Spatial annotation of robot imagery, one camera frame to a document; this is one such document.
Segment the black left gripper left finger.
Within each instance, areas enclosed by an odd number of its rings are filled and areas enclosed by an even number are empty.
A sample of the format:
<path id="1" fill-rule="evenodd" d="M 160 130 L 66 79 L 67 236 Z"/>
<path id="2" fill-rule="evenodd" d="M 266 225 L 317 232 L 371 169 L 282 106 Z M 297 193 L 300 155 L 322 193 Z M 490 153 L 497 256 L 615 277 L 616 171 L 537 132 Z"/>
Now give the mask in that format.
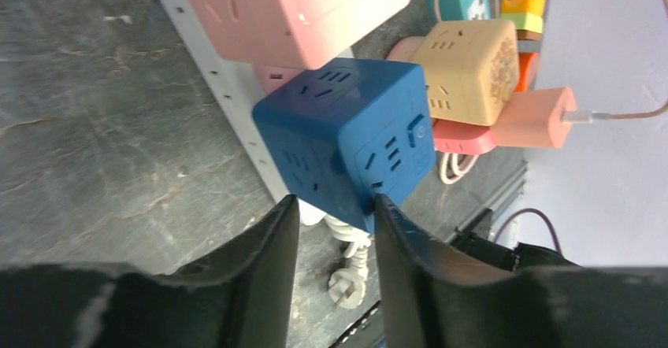
<path id="1" fill-rule="evenodd" d="M 170 275 L 124 263 L 4 263 L 4 347 L 283 347 L 299 203 Z"/>

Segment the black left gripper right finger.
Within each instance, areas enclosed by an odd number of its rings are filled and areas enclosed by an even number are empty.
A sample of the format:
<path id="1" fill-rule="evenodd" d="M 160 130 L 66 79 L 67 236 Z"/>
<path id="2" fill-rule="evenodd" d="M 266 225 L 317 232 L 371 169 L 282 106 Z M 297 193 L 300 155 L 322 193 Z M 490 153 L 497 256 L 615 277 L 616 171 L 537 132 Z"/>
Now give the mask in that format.
<path id="1" fill-rule="evenodd" d="M 665 268 L 510 271 L 440 241 L 387 196 L 374 202 L 390 347 L 664 347 Z"/>

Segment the blue cube socket adapter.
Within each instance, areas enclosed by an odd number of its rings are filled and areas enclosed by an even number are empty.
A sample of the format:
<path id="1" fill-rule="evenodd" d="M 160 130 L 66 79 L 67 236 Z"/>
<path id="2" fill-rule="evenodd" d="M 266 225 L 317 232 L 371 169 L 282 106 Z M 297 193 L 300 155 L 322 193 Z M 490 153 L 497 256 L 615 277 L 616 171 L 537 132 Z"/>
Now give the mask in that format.
<path id="1" fill-rule="evenodd" d="M 420 65 L 338 57 L 263 98 L 252 117 L 288 191 L 367 232 L 376 195 L 402 203 L 436 163 Z"/>

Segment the white power strip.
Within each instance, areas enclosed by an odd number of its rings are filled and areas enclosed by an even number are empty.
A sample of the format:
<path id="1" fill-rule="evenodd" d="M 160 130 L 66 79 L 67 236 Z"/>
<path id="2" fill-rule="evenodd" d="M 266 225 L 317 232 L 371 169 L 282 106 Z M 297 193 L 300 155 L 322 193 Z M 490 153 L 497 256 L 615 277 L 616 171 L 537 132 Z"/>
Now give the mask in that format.
<path id="1" fill-rule="evenodd" d="M 259 135 L 251 111 L 265 96 L 254 71 L 256 64 L 220 57 L 188 0 L 160 0 L 187 50 L 243 144 L 271 197 L 285 196 L 287 188 Z"/>

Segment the beige cube socket adapter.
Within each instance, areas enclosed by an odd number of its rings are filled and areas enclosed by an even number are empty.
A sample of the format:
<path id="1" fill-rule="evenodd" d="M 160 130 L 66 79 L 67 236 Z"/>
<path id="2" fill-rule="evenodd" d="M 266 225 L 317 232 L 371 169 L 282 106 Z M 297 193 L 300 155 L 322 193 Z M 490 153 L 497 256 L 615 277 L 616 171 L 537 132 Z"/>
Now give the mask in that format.
<path id="1" fill-rule="evenodd" d="M 410 62 L 424 70 L 431 117 L 491 126 L 519 81 L 514 23 L 440 21 L 424 37 Z"/>

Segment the pink cube socket adapter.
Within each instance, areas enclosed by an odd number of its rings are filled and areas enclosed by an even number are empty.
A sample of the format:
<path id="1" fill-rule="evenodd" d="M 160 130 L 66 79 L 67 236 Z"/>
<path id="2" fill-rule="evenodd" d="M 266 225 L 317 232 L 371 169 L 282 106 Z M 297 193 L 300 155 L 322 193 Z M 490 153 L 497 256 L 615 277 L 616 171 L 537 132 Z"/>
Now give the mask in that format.
<path id="1" fill-rule="evenodd" d="M 188 0 L 217 54 L 256 65 L 317 69 L 410 0 Z"/>

